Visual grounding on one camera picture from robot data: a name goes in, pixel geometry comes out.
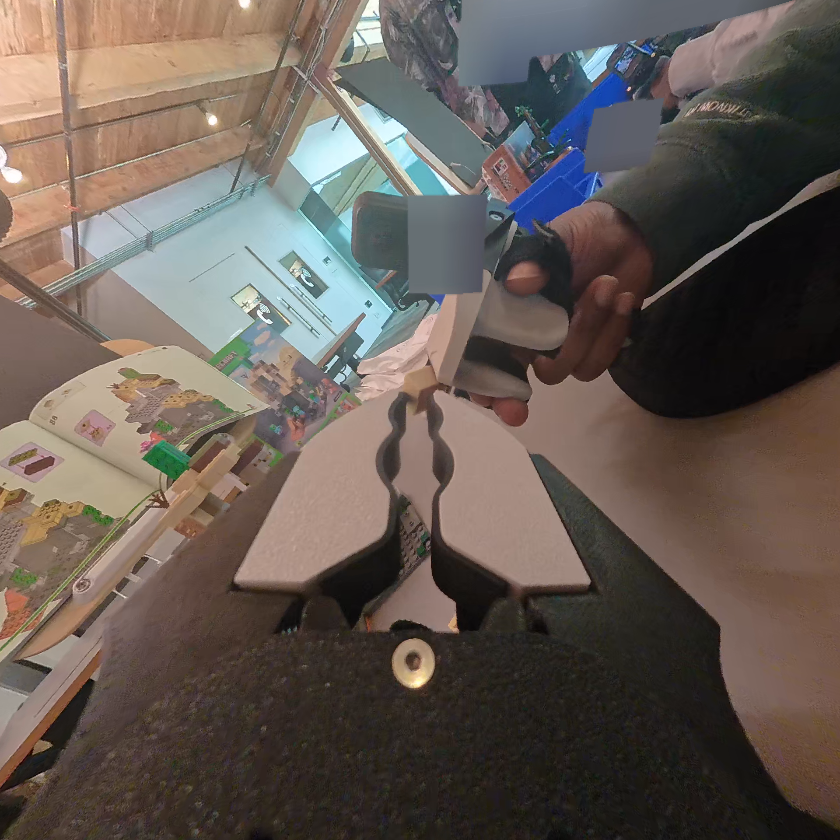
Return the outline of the dark toy plant model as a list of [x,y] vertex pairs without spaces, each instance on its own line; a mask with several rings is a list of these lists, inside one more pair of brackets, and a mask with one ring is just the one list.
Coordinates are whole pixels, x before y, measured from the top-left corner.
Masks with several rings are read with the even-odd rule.
[[516,107],[516,114],[523,120],[524,124],[528,125],[528,129],[532,134],[532,139],[528,142],[525,153],[528,165],[534,165],[541,161],[555,160],[559,152],[549,141],[543,130],[543,126],[533,117],[532,110],[527,106],[519,105]]

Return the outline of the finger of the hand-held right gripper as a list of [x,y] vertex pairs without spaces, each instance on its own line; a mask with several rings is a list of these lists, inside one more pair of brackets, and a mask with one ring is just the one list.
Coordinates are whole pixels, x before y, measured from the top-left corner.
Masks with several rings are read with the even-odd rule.
[[438,384],[456,389],[484,389],[487,370],[476,362],[462,365],[467,342],[487,293],[448,294],[437,313],[427,341],[427,356]]

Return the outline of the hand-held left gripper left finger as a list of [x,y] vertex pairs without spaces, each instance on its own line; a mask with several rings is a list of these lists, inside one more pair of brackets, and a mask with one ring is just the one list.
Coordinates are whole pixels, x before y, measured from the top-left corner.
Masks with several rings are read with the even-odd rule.
[[396,582],[406,407],[406,394],[377,397],[305,445],[234,575],[239,590],[326,596],[353,626]]

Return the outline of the white paper bag pile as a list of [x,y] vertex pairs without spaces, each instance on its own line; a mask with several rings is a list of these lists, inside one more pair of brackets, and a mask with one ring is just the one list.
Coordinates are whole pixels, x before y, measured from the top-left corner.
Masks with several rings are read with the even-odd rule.
[[389,391],[400,391],[409,373],[428,364],[427,342],[437,318],[436,313],[428,315],[405,341],[360,362],[360,384],[353,394],[362,403]]

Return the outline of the black phone icon sign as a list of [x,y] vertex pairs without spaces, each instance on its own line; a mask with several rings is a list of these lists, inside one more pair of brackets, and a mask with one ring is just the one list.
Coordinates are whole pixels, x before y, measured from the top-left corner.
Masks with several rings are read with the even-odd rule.
[[277,332],[291,326],[291,321],[253,286],[243,287],[231,300],[253,320],[261,321]]
[[279,263],[310,297],[318,299],[329,290],[329,286],[319,274],[295,251],[284,255],[279,259]]

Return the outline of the person's right forearm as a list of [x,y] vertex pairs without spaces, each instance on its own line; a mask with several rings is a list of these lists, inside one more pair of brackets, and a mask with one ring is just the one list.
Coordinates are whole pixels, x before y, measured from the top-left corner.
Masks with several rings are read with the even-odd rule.
[[838,2],[802,2],[594,199],[642,235],[658,291],[838,165]]

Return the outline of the grey desk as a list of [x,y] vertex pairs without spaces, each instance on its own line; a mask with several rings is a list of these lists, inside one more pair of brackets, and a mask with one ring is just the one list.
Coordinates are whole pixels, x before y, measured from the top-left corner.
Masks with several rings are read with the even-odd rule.
[[717,620],[752,745],[793,804],[838,826],[838,366],[689,421],[647,413],[607,374],[530,379],[512,433]]

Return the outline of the orange toy set box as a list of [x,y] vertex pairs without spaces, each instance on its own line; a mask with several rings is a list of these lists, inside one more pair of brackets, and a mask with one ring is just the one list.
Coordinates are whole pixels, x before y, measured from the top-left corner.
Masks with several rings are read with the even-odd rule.
[[510,204],[550,168],[552,148],[539,139],[527,120],[494,150],[481,166],[482,177],[496,199]]

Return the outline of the person's right hand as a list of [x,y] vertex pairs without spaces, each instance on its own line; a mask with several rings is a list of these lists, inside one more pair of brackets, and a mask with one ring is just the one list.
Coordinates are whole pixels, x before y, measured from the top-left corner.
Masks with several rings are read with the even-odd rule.
[[627,344],[634,312],[652,286],[653,258],[631,221],[606,203],[584,203],[542,228],[569,254],[574,313],[556,357],[521,348],[511,355],[543,384],[591,382]]

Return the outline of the toy brick instruction booklet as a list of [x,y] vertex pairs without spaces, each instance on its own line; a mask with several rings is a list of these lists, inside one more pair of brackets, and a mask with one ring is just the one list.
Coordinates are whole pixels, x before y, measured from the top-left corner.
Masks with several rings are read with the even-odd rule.
[[76,375],[3,428],[2,655],[163,501],[194,446],[267,407],[209,363],[159,346]]

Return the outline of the wood-edged office desk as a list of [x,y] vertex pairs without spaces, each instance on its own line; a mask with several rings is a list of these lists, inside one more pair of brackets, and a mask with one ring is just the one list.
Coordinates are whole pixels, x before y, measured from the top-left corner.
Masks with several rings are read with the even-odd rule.
[[318,354],[315,365],[330,380],[336,382],[339,374],[347,367],[350,367],[353,371],[356,370],[356,366],[358,365],[356,354],[363,343],[363,339],[358,335],[357,329],[365,317],[365,312],[360,314],[334,341],[329,343]]

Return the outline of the tan two-by-two brick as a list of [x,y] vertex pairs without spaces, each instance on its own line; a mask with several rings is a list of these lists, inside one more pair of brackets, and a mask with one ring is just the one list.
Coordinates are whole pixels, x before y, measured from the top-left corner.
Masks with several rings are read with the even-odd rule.
[[431,364],[407,373],[402,386],[402,393],[407,397],[406,414],[415,416],[424,413],[439,388],[440,383]]

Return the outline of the black top table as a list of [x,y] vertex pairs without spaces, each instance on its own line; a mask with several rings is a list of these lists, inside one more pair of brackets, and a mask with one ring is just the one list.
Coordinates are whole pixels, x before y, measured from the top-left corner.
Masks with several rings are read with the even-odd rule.
[[398,121],[469,187],[490,154],[459,117],[387,58],[341,66],[339,86]]

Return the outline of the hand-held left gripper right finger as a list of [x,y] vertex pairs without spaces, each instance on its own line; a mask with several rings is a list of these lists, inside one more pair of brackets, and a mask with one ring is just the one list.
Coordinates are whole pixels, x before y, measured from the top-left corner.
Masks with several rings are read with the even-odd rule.
[[466,402],[431,402],[432,575],[461,632],[499,600],[587,592],[592,585],[528,450]]

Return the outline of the green toy set box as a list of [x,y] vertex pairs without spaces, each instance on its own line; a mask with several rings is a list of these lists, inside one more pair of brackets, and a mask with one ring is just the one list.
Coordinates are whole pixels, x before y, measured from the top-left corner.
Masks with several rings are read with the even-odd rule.
[[209,363],[269,408],[258,415],[255,436],[276,459],[298,450],[361,401],[258,320],[231,339]]

